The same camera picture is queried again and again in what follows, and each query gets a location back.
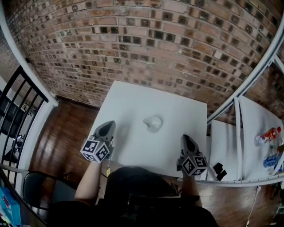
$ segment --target forearm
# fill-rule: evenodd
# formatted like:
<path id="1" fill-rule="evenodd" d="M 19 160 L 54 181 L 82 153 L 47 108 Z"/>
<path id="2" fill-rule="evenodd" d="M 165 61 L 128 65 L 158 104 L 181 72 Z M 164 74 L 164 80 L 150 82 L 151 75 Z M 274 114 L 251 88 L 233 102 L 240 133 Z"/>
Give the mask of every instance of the forearm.
<path id="1" fill-rule="evenodd" d="M 184 174 L 183 180 L 182 180 L 181 196 L 182 197 L 199 196 L 197 184 L 196 184 L 194 176 L 187 176 L 186 174 Z M 199 199 L 198 201 L 196 201 L 194 205 L 202 207 L 201 200 Z"/>
<path id="2" fill-rule="evenodd" d="M 102 164 L 90 162 L 79 186 L 77 187 L 75 200 L 79 200 L 92 205 L 95 203 L 98 192 L 101 176 Z"/>

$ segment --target wooden floor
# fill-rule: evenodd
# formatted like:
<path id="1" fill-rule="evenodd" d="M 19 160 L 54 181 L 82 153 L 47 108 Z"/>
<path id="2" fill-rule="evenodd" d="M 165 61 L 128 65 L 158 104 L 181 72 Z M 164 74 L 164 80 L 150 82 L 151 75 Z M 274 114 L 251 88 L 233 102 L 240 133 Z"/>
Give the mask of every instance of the wooden floor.
<path id="1" fill-rule="evenodd" d="M 79 182 L 87 166 L 80 148 L 87 138 L 98 111 L 89 107 L 59 100 L 59 106 L 49 117 L 34 151 L 30 170 L 54 176 L 73 172 Z M 118 168 L 111 163 L 111 169 Z M 101 177 L 99 197 L 104 195 L 106 179 Z M 255 199 L 256 187 L 222 188 L 199 187 L 203 207 L 215 217 L 220 227 L 245 227 Z M 269 226 L 280 199 L 272 196 L 272 187 L 263 186 L 257 196 L 249 227 Z"/>

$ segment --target plastic bottle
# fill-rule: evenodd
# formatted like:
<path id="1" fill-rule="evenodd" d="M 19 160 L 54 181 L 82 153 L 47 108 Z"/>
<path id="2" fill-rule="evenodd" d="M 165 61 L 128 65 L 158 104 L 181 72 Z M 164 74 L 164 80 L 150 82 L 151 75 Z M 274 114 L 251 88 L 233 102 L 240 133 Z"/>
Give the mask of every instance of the plastic bottle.
<path id="1" fill-rule="evenodd" d="M 281 132 L 281 127 L 278 128 L 271 128 L 269 131 L 267 131 L 265 134 L 261 136 L 257 136 L 255 138 L 255 145 L 259 146 L 261 144 L 265 144 L 267 141 L 271 141 L 276 139 L 276 136 L 278 133 Z"/>
<path id="2" fill-rule="evenodd" d="M 265 168 L 268 168 L 268 167 L 277 165 L 281 156 L 282 154 L 275 154 L 275 155 L 268 156 L 267 158 L 263 160 L 263 166 Z"/>

